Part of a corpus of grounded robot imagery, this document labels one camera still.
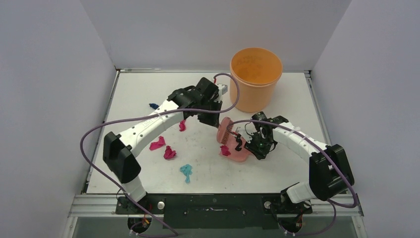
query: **red cloth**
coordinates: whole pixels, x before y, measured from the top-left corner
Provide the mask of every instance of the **red cloth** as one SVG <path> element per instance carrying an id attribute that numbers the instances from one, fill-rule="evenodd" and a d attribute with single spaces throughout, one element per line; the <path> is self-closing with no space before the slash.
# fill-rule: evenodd
<path id="1" fill-rule="evenodd" d="M 166 145 L 165 143 L 165 139 L 163 138 L 163 136 L 159 136 L 159 140 L 157 142 L 152 142 L 150 143 L 150 150 L 156 150 L 162 146 Z"/>
<path id="2" fill-rule="evenodd" d="M 170 159 L 172 159 L 173 157 L 175 157 L 175 155 L 176 155 L 176 151 L 172 150 L 172 149 L 170 148 L 170 146 L 169 146 L 169 145 L 167 145 L 167 146 L 166 146 L 166 150 L 165 150 L 165 154 L 163 155 L 163 157 L 164 157 L 166 160 L 170 160 Z"/>
<path id="3" fill-rule="evenodd" d="M 179 131 L 185 131 L 185 129 L 187 129 L 187 127 L 185 126 L 185 120 L 182 120 L 179 123 Z"/>
<path id="4" fill-rule="evenodd" d="M 230 155 L 229 148 L 227 146 L 222 145 L 220 148 L 222 149 L 222 155 L 224 155 L 224 156 L 229 156 Z"/>

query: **gray floor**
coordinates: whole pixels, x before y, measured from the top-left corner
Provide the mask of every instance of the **gray floor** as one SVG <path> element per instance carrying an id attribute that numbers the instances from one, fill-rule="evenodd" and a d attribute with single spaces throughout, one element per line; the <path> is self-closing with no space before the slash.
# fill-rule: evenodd
<path id="1" fill-rule="evenodd" d="M 300 233 L 319 231 L 331 222 L 331 218 L 304 217 L 304 227 Z M 73 238 L 132 238 L 128 235 L 127 218 L 79 218 Z M 261 228 L 246 229 L 177 229 L 180 238 L 279 238 L 284 232 L 278 230 L 262 230 Z M 170 234 L 168 229 L 162 229 L 158 222 L 152 222 L 145 234 Z M 311 238 L 355 238 L 357 237 L 351 217 L 338 217 L 335 225 L 328 231 Z"/>

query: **light blue cloth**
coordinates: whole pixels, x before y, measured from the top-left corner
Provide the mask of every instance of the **light blue cloth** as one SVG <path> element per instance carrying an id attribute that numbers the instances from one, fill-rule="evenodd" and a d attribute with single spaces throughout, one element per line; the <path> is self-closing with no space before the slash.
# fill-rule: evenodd
<path id="1" fill-rule="evenodd" d="M 185 179 L 186 183 L 190 183 L 190 175 L 193 174 L 193 172 L 191 171 L 193 167 L 189 164 L 186 164 L 184 166 L 181 167 L 180 171 L 187 177 Z"/>

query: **pink dustpan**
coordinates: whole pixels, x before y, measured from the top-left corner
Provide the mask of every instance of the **pink dustpan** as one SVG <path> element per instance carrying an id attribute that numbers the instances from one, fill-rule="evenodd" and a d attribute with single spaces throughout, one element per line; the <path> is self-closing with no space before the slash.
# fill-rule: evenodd
<path id="1" fill-rule="evenodd" d="M 225 117 L 220 123 L 219 129 L 216 135 L 216 140 L 220 144 L 228 147 L 230 155 L 225 156 L 222 154 L 222 152 L 220 152 L 219 155 L 229 158 L 236 162 L 244 162 L 245 160 L 247 160 L 247 157 L 248 155 L 251 154 L 251 152 L 249 152 L 247 149 L 244 148 L 246 140 L 243 137 L 241 137 L 241 141 L 242 141 L 242 146 L 240 147 L 241 150 L 240 151 L 235 150 L 235 148 L 238 146 L 239 143 L 236 142 L 236 137 L 230 133 L 232 131 L 233 126 L 231 125 L 229 128 L 226 128 L 230 123 L 232 123 L 232 120 L 228 117 Z"/>

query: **metal frame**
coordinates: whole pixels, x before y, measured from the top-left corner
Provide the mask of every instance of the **metal frame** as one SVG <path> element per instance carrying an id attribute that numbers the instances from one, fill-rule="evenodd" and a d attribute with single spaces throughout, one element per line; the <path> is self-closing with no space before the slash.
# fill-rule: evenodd
<path id="1" fill-rule="evenodd" d="M 106 121 L 109 109 L 112 103 L 113 95 L 118 83 L 119 75 L 121 73 L 208 73 L 208 72 L 229 72 L 229 70 L 163 70 L 161 68 L 138 68 L 138 69 L 118 69 L 115 75 L 114 84 L 112 87 L 112 91 L 109 97 L 107 110 L 105 112 L 104 121 Z M 325 139 L 325 142 L 331 144 L 328 131 L 322 117 L 321 111 L 319 109 L 319 104 L 313 91 L 312 87 L 312 78 L 311 72 L 309 70 L 304 71 L 289 71 L 289 72 L 303 72 L 305 74 L 308 88 L 315 106 L 316 114 L 318 116 L 319 123 L 321 125 L 321 130 Z M 101 128 L 100 135 L 98 138 L 98 142 L 95 147 L 94 157 L 92 159 L 95 162 L 95 157 L 98 152 L 99 148 L 99 140 L 102 137 L 103 129 Z M 118 215 L 115 213 L 115 208 L 117 206 L 117 199 L 116 194 L 86 194 L 86 189 L 89 184 L 89 180 L 92 174 L 93 168 L 90 168 L 84 190 L 82 191 L 82 195 L 76 195 L 74 197 L 68 220 L 65 226 L 64 238 L 72 238 L 73 233 L 77 229 L 77 218 L 78 217 L 143 217 L 143 215 Z M 333 197 L 333 200 L 339 203 L 351 204 L 353 203 L 353 199 L 350 194 L 339 194 Z M 321 201 L 318 199 L 311 200 L 313 213 L 306 214 L 305 216 L 311 217 L 330 217 L 333 215 L 333 209 L 328 202 Z M 359 238 L 367 238 L 367 233 L 365 226 L 363 224 L 363 211 L 361 206 L 357 206 L 352 209 L 336 207 L 337 208 L 337 216 L 351 216 L 353 220 L 353 224 L 355 226 L 356 234 Z M 157 217 L 163 217 L 162 214 L 156 214 Z M 278 217 L 289 217 L 294 215 L 277 215 Z"/>

